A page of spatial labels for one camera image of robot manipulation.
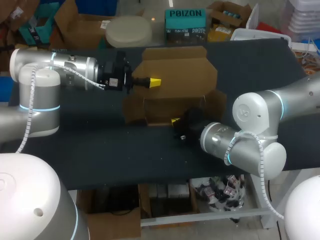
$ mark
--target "white plastic container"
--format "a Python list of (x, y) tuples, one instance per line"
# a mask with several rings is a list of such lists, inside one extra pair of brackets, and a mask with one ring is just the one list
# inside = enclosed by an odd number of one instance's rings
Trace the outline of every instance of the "white plastic container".
[(254, 39), (285, 39), (288, 43), (288, 46), (291, 48), (291, 38), (287, 35), (269, 32), (269, 31), (261, 31), (255, 29), (246, 29), (246, 28), (237, 28), (234, 30), (230, 41), (243, 41), (243, 40), (254, 40)]
[(320, 38), (320, 0), (286, 0), (280, 29), (293, 42)]

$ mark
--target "floor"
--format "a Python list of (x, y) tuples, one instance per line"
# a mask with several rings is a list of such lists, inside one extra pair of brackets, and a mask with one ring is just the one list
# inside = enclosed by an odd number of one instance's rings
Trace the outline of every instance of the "floor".
[[(174, 8), (206, 8), (214, 0), (173, 0)], [(251, 8), (259, 3), (259, 20), (273, 27), (278, 28), (280, 22), (281, 9), (285, 0), (229, 0), (240, 5), (249, 4)], [(164, 44), (164, 20), (165, 9), (169, 8), (168, 0), (118, 0), (117, 15), (135, 15), (144, 10), (143, 17), (152, 24), (153, 39), (152, 45)], [(282, 172), (276, 179), (270, 182), (271, 196), (275, 196), (280, 185), (288, 175)], [(320, 175), (320, 168), (314, 169), (314, 175)], [(281, 236), (287, 240), (284, 223), (279, 221)], [(229, 219), (195, 222), (190, 226), (171, 228), (151, 228), (144, 227), (141, 232), (141, 240), (278, 240), (279, 233), (276, 227), (263, 229), (260, 217), (242, 218), (238, 224)]]

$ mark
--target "black tabletop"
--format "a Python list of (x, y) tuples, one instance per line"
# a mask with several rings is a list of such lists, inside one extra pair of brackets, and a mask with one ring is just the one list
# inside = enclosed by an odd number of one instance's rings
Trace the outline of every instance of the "black tabletop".
[[(235, 98), (274, 89), (305, 76), (288, 45), (280, 39), (208, 43), (207, 58), (218, 70), (217, 89), (227, 94), (222, 123), (237, 129), (232, 118)], [(124, 48), (135, 69), (144, 48)], [(77, 51), (98, 62), (113, 60), (116, 49)], [(51, 136), (30, 138), (23, 150), (45, 160), (68, 190), (107, 185), (168, 183), (176, 180), (240, 174), (223, 161), (189, 148), (173, 138), (170, 126), (127, 126), (122, 115), (125, 92), (61, 90), (60, 129)], [(19, 102), (18, 86), (10, 105)], [(318, 115), (300, 117), (279, 127), (278, 141), (287, 151), (284, 170), (320, 167)], [(20, 141), (5, 143), (15, 152)]]

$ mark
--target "teal box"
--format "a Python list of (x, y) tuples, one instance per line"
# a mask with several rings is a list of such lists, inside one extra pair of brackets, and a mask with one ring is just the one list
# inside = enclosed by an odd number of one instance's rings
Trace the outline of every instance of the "teal box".
[(206, 10), (204, 8), (165, 10), (167, 43), (203, 43), (206, 41)]
[(54, 17), (59, 9), (58, 2), (40, 4), (34, 13), (37, 19), (47, 19), (41, 26), (32, 27), (29, 22), (19, 28), (28, 45), (39, 45), (50, 43), (50, 36), (53, 30)]

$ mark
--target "white round cushion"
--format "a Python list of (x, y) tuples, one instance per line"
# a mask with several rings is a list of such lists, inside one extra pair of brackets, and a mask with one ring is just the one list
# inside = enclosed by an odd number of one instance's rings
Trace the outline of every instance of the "white round cushion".
[(141, 16), (121, 16), (108, 23), (105, 38), (115, 48), (142, 47), (152, 39), (151, 24)]

